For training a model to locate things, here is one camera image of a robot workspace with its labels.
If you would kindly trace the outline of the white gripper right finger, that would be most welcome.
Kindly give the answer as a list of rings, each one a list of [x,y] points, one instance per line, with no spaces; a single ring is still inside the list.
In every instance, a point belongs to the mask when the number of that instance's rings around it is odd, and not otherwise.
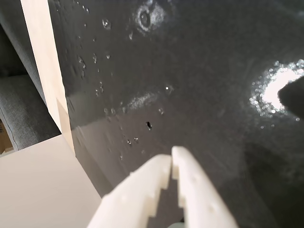
[[[178,206],[185,228],[237,228],[238,224],[191,152],[173,146],[172,178],[178,183]]]

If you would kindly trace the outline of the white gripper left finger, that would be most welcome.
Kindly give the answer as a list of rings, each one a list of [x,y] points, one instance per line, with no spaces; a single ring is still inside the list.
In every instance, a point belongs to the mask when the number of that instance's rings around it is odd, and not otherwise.
[[[169,185],[171,156],[158,154],[106,194],[89,228],[145,228],[157,214],[162,190]]]

